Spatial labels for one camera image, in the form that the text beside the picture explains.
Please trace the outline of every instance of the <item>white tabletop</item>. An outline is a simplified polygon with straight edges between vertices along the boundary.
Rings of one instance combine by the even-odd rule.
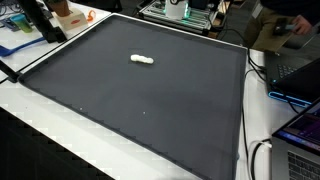
[[[72,37],[82,32],[83,30],[87,29],[88,27],[91,27],[93,24],[99,22],[100,20],[106,18],[111,14],[110,12],[107,12],[107,11],[102,11],[99,9],[79,5],[72,2],[69,2],[69,5],[70,7],[74,7],[82,11],[85,16],[88,15],[90,10],[94,10],[96,12],[96,17],[94,18],[93,21],[88,23],[88,26],[84,25],[84,26],[66,31],[65,34],[68,39],[71,39]],[[54,27],[59,25],[54,18],[50,19],[50,22]],[[40,37],[42,37],[41,33],[34,26],[33,26],[32,33],[23,33],[22,31],[12,32],[8,28],[0,29],[0,45],[9,49],[15,48],[19,45],[30,42]],[[46,41],[43,41],[35,45],[29,46],[27,48],[24,48],[23,50],[20,50],[11,56],[0,57],[0,60],[2,60],[14,71],[19,71],[26,65],[37,60],[39,57],[43,56],[44,54],[57,48],[60,45],[62,45],[62,43],[55,42],[55,43],[48,44]],[[7,78],[7,75],[0,71],[0,81],[2,81],[5,78]]]
[[[251,57],[262,64],[263,53],[252,51]],[[0,84],[0,106],[114,179],[199,179],[157,154],[19,83],[5,81]],[[270,137],[273,131],[295,115],[287,103],[267,97],[264,82],[253,72],[247,76],[244,108],[249,144]],[[242,128],[239,140],[237,180],[248,180]],[[262,147],[257,154],[257,180],[271,179],[269,164],[269,150]]]

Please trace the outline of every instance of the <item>floor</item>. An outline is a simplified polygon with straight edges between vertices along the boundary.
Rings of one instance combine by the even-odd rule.
[[[123,10],[120,12],[121,14],[125,14],[128,16],[132,16],[134,9],[138,3],[142,0],[121,0]],[[232,8],[228,15],[228,20],[226,23],[226,27],[236,29],[241,34],[243,34],[246,24],[251,16],[251,11],[255,5],[256,0],[246,0],[244,5],[240,9]],[[219,38],[222,38],[223,41],[233,43],[233,44],[241,44],[241,38],[232,31],[225,31],[225,33],[221,33]],[[309,44],[307,44],[304,48],[299,50],[293,50],[288,48],[282,48],[280,53],[295,55],[302,58],[307,58],[310,60],[314,60],[320,58],[320,35],[315,37]]]

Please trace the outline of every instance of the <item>person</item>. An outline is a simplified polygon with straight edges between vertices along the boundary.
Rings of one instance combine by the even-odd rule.
[[[278,18],[294,28],[282,36],[273,35]],[[259,51],[277,52],[293,35],[306,35],[320,21],[320,0],[260,0],[244,33],[244,45]]]

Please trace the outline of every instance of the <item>dark gray mat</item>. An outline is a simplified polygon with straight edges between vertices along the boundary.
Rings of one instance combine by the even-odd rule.
[[[203,179],[229,180],[245,59],[245,49],[114,15],[19,81]]]

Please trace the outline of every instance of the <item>laptop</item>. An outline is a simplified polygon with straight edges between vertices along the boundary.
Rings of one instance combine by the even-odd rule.
[[[320,98],[272,135],[272,180],[320,179]]]
[[[268,96],[306,108],[320,97],[320,58],[314,61],[266,52]]]

